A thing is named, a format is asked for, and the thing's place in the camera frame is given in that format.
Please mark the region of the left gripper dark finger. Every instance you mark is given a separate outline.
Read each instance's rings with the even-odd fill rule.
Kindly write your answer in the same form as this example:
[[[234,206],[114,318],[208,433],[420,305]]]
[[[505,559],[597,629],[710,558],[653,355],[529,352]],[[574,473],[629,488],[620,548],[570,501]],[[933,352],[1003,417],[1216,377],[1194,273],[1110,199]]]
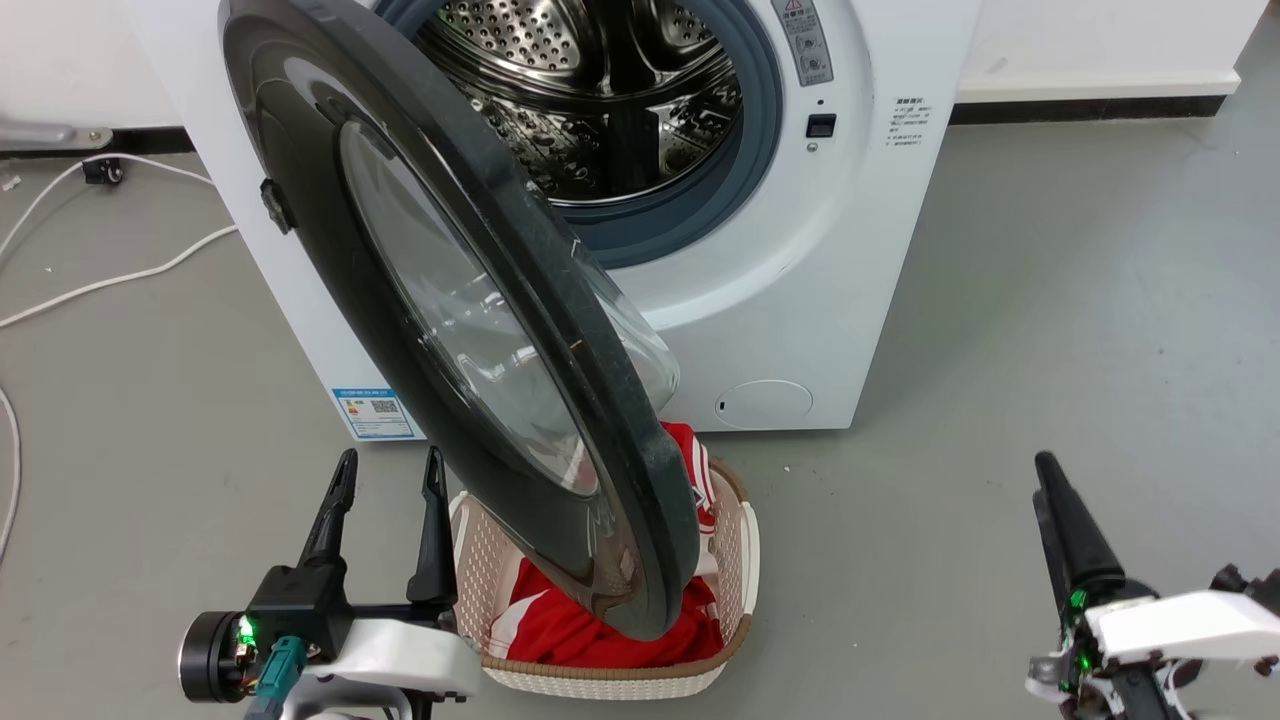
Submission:
[[[358,477],[358,451],[346,450],[335,465],[307,539],[298,559],[300,568],[337,565],[346,528],[346,515],[355,505]]]
[[[449,493],[443,454],[436,446],[428,451],[421,496],[425,512],[417,562],[406,588],[406,598],[415,607],[452,607],[458,591]]]

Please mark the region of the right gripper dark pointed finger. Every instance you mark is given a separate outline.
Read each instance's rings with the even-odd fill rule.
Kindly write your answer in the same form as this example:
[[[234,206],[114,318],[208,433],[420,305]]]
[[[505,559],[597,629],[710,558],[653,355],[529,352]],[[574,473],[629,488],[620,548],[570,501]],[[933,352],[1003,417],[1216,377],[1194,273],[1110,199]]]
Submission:
[[[1057,457],[1034,457],[1039,488],[1032,496],[1046,566],[1059,607],[1085,607],[1115,594],[1126,574]]]

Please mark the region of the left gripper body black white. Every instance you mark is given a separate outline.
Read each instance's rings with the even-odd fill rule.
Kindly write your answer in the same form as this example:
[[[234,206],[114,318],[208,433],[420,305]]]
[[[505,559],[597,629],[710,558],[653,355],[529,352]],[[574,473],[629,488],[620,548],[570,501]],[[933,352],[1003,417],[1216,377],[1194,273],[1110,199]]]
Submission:
[[[246,702],[276,641],[307,644],[282,720],[431,720],[440,702],[476,694],[476,652],[451,629],[452,607],[352,605],[346,566],[271,568],[242,611],[202,612],[179,647],[193,703]]]

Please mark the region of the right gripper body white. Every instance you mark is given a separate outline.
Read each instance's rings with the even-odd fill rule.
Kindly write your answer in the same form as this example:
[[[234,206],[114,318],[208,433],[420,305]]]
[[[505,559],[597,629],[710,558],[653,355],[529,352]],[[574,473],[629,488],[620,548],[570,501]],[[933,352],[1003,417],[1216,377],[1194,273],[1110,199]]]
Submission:
[[[1210,662],[1280,679],[1280,568],[1160,597],[1126,580],[1085,607],[1061,607],[1059,647],[1030,659],[1025,688],[1064,720],[1210,720],[1180,692]]]

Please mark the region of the black round washing machine door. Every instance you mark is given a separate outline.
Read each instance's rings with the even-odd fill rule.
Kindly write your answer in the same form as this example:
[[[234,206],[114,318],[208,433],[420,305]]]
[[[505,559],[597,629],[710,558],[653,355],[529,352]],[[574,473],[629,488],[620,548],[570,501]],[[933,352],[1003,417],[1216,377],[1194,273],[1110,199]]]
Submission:
[[[465,96],[355,0],[220,0],[262,202],[507,536],[623,635],[675,625],[675,355]]]

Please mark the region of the white washing machine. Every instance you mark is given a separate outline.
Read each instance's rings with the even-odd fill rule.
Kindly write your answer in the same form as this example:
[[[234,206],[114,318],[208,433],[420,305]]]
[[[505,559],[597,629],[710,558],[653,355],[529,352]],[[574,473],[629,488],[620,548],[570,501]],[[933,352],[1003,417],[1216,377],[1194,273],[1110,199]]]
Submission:
[[[678,360],[663,419],[737,430],[716,415],[722,393],[781,379],[814,398],[795,430],[842,430],[867,382],[984,0],[815,0],[835,81],[809,87],[799,83],[771,0],[751,1],[783,82],[780,145],[763,182],[709,237],[607,268]],[[300,242],[268,220],[264,170],[232,115],[219,3],[122,0],[325,391],[390,388]],[[805,137],[814,113],[838,117],[832,138]]]

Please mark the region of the steel washing machine drum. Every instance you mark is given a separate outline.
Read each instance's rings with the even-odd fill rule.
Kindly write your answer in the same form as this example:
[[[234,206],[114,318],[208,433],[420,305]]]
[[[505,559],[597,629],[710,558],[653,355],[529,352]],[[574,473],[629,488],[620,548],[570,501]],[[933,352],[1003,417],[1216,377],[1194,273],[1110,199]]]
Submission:
[[[742,108],[730,55],[684,0],[433,0],[411,38],[561,206],[676,184]]]

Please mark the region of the grey rubber door gasket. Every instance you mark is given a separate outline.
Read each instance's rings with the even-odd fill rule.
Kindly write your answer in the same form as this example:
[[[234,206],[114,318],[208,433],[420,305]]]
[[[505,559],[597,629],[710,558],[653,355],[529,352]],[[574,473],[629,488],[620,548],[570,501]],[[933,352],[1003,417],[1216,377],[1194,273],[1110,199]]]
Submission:
[[[745,208],[763,182],[780,145],[785,113],[783,82],[762,13],[753,0],[684,3],[707,23],[730,55],[742,99],[739,123],[704,167],[643,199],[570,208],[548,199],[518,163],[550,206],[608,268],[654,261],[713,234]],[[415,46],[412,32],[431,4],[433,0],[374,0],[372,9]]]

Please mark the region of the blue energy label sticker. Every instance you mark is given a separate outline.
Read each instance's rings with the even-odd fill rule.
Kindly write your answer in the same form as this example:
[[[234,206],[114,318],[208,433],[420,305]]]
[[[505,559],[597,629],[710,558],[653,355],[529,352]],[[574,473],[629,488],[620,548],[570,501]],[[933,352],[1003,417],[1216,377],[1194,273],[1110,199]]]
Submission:
[[[422,434],[390,388],[332,388],[349,433],[360,442],[421,439]]]

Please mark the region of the red and white garment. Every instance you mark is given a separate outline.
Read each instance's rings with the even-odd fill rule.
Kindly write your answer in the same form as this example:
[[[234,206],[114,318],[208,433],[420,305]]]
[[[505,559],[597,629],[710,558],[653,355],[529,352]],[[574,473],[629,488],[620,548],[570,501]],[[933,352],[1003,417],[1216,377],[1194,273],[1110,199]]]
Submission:
[[[724,647],[718,610],[719,566],[710,548],[718,510],[710,455],[684,423],[664,423],[677,443],[694,493],[700,550],[678,619],[657,641],[635,641],[577,606],[529,560],[504,582],[500,614],[490,625],[489,655],[561,667],[648,669],[708,660]]]

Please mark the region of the white woven laundry basket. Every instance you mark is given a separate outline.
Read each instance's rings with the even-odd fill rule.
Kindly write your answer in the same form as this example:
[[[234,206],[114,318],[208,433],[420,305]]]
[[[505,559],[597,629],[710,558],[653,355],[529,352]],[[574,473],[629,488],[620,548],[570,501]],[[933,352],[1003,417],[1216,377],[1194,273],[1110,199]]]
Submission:
[[[659,701],[703,692],[736,656],[750,633],[760,585],[760,532],[748,487],[722,459],[710,459],[719,515],[712,550],[722,651],[694,664],[652,669],[579,669],[499,659],[490,651],[492,623],[509,598],[524,555],[466,491],[451,501],[460,597],[454,620],[484,671],[511,689],[571,700]]]

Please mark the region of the round filter cover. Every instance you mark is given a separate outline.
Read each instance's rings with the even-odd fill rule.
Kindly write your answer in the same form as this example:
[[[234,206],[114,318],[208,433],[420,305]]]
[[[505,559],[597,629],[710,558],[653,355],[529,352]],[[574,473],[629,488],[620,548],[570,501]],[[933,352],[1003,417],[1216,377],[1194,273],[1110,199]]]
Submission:
[[[716,415],[737,430],[795,430],[812,410],[812,392],[781,379],[750,380],[716,401]]]

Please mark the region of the grey warning label sticker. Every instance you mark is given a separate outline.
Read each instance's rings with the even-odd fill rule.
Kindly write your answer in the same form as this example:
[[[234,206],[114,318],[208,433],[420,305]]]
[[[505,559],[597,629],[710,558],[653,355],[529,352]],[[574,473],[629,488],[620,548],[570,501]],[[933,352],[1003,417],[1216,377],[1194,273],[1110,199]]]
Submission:
[[[803,87],[835,81],[824,27],[815,0],[771,0]]]

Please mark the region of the grey metal bracket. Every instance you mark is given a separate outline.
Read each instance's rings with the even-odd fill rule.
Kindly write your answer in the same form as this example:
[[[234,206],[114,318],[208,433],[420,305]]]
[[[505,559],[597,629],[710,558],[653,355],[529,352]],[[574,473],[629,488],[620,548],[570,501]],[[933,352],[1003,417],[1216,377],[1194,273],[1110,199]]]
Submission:
[[[93,151],[113,140],[114,132],[109,128],[0,119],[0,154]]]

